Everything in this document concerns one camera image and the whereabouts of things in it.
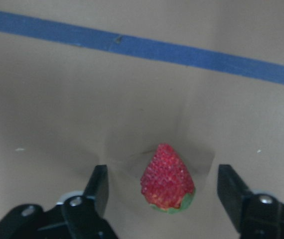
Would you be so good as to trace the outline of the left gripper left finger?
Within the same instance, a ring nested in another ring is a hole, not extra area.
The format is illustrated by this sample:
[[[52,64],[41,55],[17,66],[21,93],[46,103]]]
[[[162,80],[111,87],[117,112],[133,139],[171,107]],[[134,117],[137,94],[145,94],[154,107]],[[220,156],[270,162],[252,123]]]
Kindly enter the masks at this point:
[[[90,222],[97,222],[104,216],[109,198],[108,168],[95,166],[83,193],[85,213]]]

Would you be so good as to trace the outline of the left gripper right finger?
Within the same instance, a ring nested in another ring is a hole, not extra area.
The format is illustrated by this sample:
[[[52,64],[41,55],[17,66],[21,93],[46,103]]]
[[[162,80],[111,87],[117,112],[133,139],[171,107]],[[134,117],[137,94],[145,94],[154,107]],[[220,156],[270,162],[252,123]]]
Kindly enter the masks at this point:
[[[235,230],[241,233],[242,222],[252,191],[229,164],[218,167],[217,195]]]

